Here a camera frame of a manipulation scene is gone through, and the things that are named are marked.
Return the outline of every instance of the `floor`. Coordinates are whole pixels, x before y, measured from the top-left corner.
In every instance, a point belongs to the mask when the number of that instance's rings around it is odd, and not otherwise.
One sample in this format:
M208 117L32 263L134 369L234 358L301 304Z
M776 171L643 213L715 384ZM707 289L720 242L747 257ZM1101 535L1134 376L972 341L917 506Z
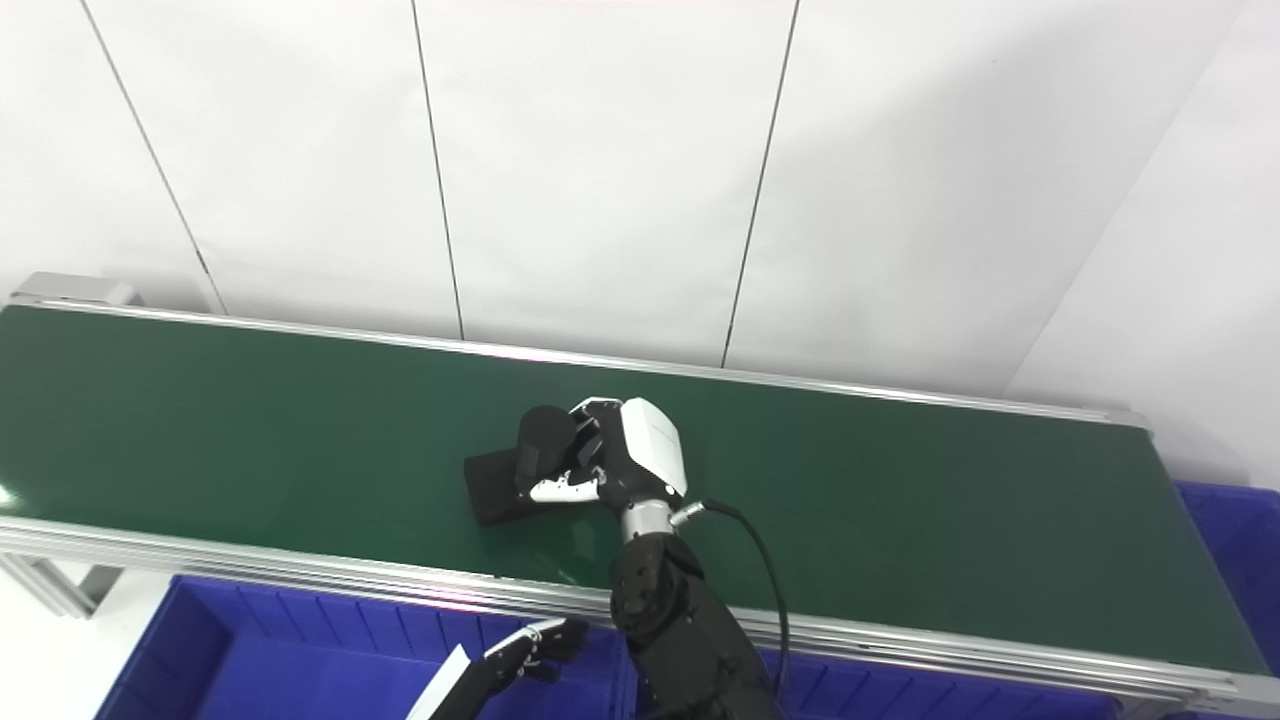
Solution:
M168 585L169 575L128 570L92 620L74 620L0 573L0 717L93 717Z

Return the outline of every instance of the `blue storage crate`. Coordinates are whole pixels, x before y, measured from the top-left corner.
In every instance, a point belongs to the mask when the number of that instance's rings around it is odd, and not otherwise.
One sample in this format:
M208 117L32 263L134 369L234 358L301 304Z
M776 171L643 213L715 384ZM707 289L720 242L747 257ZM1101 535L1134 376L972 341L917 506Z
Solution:
M777 653L765 651L769 673ZM782 708L790 720L1115 720L1116 702L1066 691L794 655Z
M525 619L174 578L99 720L404 720L456 644L471 657ZM557 683L517 679L481 719L622 720L637 678L590 630Z
M1280 493L1176 484L1267 666L1280 675Z

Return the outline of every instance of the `black cable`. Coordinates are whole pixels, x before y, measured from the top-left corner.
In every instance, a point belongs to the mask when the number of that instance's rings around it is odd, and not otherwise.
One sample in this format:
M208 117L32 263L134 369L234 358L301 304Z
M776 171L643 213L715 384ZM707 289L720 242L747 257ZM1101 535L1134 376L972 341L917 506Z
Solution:
M764 570L769 574L769 584L773 585L773 602L778 606L778 629L781 639L778 641L778 674L773 676L773 696L782 701L782 685L787 680L787 660L791 655L791 623L787 620L787 603L782 598L782 587L778 584L778 574L773 570L773 559L769 557L769 550L764 547L764 538L756 532L755 525L746 519L736 507L724 505L723 502L717 502L714 500L703 500L703 507L710 510L712 512L719 512L721 515L727 515L737 520L742 528L751 536L755 541L755 547L760 551L760 559L764 560Z

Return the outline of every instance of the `green conveyor belt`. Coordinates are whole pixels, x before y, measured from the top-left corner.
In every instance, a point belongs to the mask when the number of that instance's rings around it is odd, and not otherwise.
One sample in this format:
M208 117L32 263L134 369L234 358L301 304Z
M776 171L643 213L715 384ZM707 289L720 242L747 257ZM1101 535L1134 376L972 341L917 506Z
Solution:
M480 529L467 455L644 396L795 612L1265 673L1138 428L68 310L0 311L0 514L605 587L616 521ZM750 541L686 536L732 605Z

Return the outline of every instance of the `white backdrop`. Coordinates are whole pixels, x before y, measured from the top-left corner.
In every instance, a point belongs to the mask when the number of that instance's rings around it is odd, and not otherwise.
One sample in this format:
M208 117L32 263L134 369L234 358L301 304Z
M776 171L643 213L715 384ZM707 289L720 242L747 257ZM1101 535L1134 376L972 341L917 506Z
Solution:
M1272 0L86 4L0 4L0 293L1124 405L1280 488Z

